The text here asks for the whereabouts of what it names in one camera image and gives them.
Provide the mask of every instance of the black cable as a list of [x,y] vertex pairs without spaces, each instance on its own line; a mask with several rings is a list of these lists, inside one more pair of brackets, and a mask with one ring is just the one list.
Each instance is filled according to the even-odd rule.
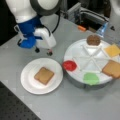
[[87,11],[87,10],[81,10],[80,13],[81,13],[81,12],[83,12],[83,13],[84,13],[84,12],[91,13],[91,14],[93,14],[93,15],[96,15],[96,16],[104,19],[104,21],[109,22],[107,19],[105,19],[105,17],[103,17],[103,16],[101,16],[101,15],[98,15],[98,14],[96,14],[96,13],[94,13],[94,12]]
[[59,23],[60,23],[60,8],[58,10],[58,22],[57,22],[57,25],[55,26],[54,30],[52,31],[52,33],[54,33],[56,31],[56,29],[58,28],[59,26]]

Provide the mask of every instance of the round tray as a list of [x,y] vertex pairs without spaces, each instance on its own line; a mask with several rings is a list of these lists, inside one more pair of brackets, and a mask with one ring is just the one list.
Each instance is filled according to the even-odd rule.
[[[88,45],[86,39],[79,40],[70,45],[65,53],[64,61],[72,60],[77,64],[77,69],[67,73],[76,81],[88,85],[101,85],[112,80],[112,77],[102,73],[103,67],[110,59],[119,62],[119,56],[110,58],[104,48],[110,44],[101,40],[99,46]],[[96,83],[87,83],[84,78],[86,74],[96,75],[99,79]]]

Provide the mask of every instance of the table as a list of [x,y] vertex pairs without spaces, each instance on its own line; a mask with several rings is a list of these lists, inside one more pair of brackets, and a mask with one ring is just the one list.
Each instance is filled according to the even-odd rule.
[[[57,16],[44,17],[42,21],[52,30],[57,23]],[[30,61],[47,57],[61,64],[68,46],[90,34],[90,31],[79,31],[75,24],[61,18],[60,25],[54,33],[57,46],[53,49],[53,56],[47,56],[44,49],[41,49],[41,53],[35,53],[35,48],[21,49],[17,46],[19,36],[15,36],[0,47],[0,81],[41,120],[118,120],[119,80],[114,80],[102,89],[87,91],[71,84],[64,72],[60,86],[45,95],[30,94],[20,82],[21,71]]]

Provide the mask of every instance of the food item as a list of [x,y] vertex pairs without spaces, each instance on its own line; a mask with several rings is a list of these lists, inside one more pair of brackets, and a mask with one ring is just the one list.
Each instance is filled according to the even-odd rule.
[[109,60],[102,69],[102,72],[108,76],[112,76],[113,78],[120,78],[120,63]]
[[86,73],[83,78],[84,82],[89,85],[99,84],[99,77],[95,73]]
[[54,72],[51,70],[48,70],[45,67],[42,67],[38,73],[34,76],[34,78],[38,81],[40,81],[42,84],[47,85],[47,83],[51,80],[53,77]]
[[120,54],[120,49],[115,45],[111,45],[104,49],[110,57],[115,57]]
[[100,37],[97,35],[90,35],[87,38],[88,45],[98,46],[100,44]]
[[68,71],[74,71],[77,68],[76,63],[71,60],[65,61],[62,66],[65,70]]

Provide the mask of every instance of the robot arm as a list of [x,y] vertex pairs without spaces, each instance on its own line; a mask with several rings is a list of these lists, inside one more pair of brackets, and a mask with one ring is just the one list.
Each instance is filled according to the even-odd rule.
[[[62,0],[6,0],[18,24],[16,26],[16,28],[18,27],[18,33],[22,36],[18,44],[20,47],[32,48],[36,45],[36,30],[38,26],[43,27],[38,14],[40,16],[46,16],[55,13],[59,9],[61,1]],[[40,32],[37,38],[41,39],[41,33],[42,32]]]

